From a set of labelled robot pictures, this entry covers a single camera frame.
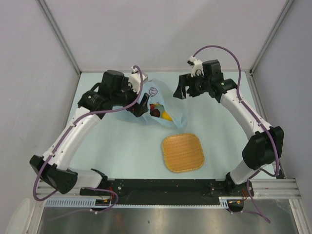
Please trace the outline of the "yellow fake lemon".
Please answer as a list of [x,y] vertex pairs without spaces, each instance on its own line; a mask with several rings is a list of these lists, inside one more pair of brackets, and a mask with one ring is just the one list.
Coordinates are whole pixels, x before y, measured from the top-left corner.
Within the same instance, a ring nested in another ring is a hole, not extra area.
[[162,119],[165,119],[165,120],[167,120],[167,121],[173,121],[172,118],[170,117],[170,115],[169,115],[166,111],[163,111],[163,112],[162,112],[161,118],[162,118]]

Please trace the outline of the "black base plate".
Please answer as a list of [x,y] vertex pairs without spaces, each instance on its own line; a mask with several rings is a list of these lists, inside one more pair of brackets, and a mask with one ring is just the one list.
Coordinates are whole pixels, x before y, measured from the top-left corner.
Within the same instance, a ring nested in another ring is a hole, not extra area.
[[216,179],[107,179],[101,189],[117,193],[118,205],[219,205],[220,197],[248,197],[253,187]]

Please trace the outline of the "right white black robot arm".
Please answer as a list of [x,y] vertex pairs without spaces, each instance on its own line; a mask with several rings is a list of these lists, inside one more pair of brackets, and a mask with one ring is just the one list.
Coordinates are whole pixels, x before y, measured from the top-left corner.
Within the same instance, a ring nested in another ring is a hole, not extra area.
[[185,99],[208,93],[232,114],[248,139],[242,151],[242,161],[226,175],[225,191],[237,195],[248,179],[271,163],[275,163],[272,176],[276,177],[283,147],[282,128],[273,127],[254,111],[241,95],[238,84],[232,79],[224,79],[218,60],[202,62],[190,57],[188,64],[192,67],[191,72],[179,76],[173,96]]

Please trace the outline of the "red cherry tomato bunch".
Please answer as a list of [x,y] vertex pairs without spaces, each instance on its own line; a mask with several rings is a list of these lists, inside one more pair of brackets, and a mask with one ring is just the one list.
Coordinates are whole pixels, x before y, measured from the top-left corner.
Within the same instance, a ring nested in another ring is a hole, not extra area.
[[156,104],[156,103],[150,104],[150,112],[153,111],[157,106],[158,106],[158,104]]

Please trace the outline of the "dark red fake plum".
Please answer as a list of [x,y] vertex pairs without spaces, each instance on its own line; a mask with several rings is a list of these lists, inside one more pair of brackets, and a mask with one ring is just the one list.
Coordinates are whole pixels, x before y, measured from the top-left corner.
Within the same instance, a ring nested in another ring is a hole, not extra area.
[[153,117],[161,117],[160,110],[158,110],[158,109],[153,109],[153,110],[150,112],[150,115],[153,116]]

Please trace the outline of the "aluminium frame rail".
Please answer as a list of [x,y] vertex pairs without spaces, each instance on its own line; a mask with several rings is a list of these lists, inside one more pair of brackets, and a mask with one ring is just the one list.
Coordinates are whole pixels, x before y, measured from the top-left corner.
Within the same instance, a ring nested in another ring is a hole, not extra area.
[[[297,199],[301,197],[295,179],[252,179],[250,185],[253,187],[255,196],[268,199]],[[39,182],[37,195],[42,197],[53,192],[53,188],[45,182]],[[57,192],[55,196],[75,197],[79,196],[80,189],[72,189],[69,193],[62,195]]]

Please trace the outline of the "light blue plastic bag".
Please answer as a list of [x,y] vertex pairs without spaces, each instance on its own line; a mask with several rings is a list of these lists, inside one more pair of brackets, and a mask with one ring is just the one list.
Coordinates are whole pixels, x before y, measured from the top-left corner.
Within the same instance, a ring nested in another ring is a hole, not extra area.
[[[168,128],[184,128],[187,125],[187,115],[183,104],[173,97],[173,92],[162,81],[153,79],[143,85],[143,93],[150,95],[148,101],[148,112],[141,117],[135,117],[132,113],[124,110],[116,113],[117,119],[126,122],[133,122],[143,125],[162,125]],[[173,121],[167,121],[161,117],[150,115],[150,104],[156,103],[156,109],[162,114],[166,111]]]

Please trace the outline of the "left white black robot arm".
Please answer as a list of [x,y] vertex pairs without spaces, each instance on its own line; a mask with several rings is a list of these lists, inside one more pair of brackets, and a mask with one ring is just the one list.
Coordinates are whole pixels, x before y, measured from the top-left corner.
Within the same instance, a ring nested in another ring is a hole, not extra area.
[[149,94],[143,92],[148,76],[137,66],[129,76],[116,70],[103,73],[101,82],[85,92],[70,122],[52,146],[41,156],[34,155],[29,163],[37,174],[33,195],[37,194],[39,180],[66,194],[73,188],[90,187],[97,195],[108,189],[105,175],[96,169],[70,169],[70,163],[90,131],[108,113],[126,110],[136,117],[148,112]]

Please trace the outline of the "woven bamboo tray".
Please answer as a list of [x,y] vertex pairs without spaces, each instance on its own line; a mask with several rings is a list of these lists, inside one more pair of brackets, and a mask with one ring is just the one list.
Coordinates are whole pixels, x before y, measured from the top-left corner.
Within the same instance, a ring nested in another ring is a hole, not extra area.
[[174,173],[197,170],[205,162],[200,140],[192,133],[166,137],[161,149],[166,167]]

